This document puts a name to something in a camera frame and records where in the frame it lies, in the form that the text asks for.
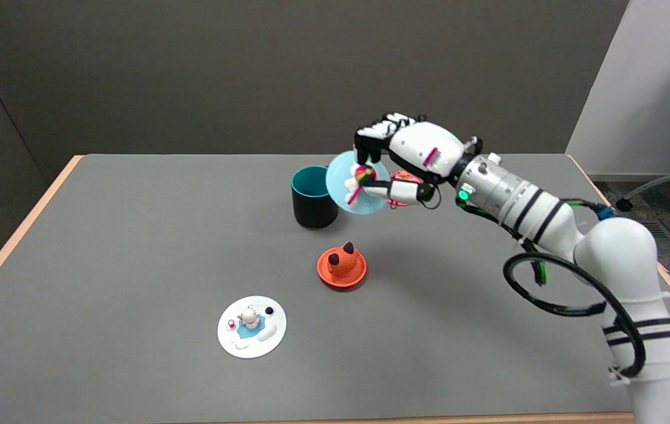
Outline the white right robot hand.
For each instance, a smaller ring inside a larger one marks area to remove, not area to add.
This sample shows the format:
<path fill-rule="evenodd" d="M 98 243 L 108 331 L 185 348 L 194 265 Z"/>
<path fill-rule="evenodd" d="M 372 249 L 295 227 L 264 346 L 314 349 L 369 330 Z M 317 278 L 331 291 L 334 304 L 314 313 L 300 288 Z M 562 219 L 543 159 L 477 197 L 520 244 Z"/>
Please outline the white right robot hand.
<path fill-rule="evenodd" d="M 482 153 L 483 140 L 461 141 L 450 131 L 429 122 L 424 115 L 411 117 L 390 112 L 354 134 L 356 165 L 346 180 L 348 205 L 362 191 L 399 204 L 432 201 L 437 186 L 459 182 L 465 167 Z M 413 180 L 381 180 L 375 169 L 383 153 L 413 175 Z"/>

